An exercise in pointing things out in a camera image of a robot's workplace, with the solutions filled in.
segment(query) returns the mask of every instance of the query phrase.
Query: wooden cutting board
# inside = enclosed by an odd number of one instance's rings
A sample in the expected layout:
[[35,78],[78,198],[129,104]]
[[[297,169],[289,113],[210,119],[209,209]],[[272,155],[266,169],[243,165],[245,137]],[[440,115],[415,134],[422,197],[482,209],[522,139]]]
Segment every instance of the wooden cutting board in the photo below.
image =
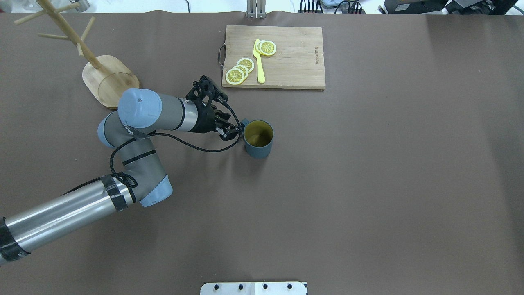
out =
[[[262,56],[264,84],[257,81],[257,60],[253,56],[256,39],[270,40],[277,45],[274,55]],[[225,47],[224,87],[320,90],[326,87],[322,28],[228,25]],[[242,84],[227,83],[226,72],[243,57],[252,59],[255,69]]]

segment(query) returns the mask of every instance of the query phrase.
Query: metal bracket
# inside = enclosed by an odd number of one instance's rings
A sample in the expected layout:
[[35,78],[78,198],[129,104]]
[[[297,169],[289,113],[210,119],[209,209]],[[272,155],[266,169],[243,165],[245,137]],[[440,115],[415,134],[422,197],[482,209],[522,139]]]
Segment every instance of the metal bracket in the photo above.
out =
[[247,0],[247,18],[266,18],[266,0]]

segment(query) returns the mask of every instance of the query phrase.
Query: knife handle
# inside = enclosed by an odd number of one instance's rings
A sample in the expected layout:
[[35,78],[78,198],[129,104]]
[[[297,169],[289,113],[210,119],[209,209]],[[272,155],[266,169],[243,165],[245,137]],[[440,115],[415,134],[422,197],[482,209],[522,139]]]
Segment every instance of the knife handle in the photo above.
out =
[[266,76],[264,75],[264,69],[262,68],[262,59],[257,58],[257,78],[260,84],[266,82]]

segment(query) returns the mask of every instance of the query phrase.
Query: wooden base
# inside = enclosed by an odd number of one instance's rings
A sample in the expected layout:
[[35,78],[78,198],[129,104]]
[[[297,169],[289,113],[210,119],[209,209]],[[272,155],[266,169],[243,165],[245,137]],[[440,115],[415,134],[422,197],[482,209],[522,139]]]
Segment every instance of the wooden base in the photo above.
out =
[[129,88],[140,88],[136,76],[116,57],[98,56],[99,69],[88,63],[82,71],[82,79],[91,93],[103,106],[116,109],[122,93]]

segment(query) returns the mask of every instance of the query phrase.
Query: mug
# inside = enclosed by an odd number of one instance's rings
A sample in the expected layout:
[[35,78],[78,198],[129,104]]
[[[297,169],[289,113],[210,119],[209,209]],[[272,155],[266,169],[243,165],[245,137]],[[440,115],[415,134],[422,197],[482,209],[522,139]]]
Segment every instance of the mug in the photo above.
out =
[[271,152],[273,145],[273,127],[266,121],[242,120],[244,142],[247,153],[254,158],[264,158]]

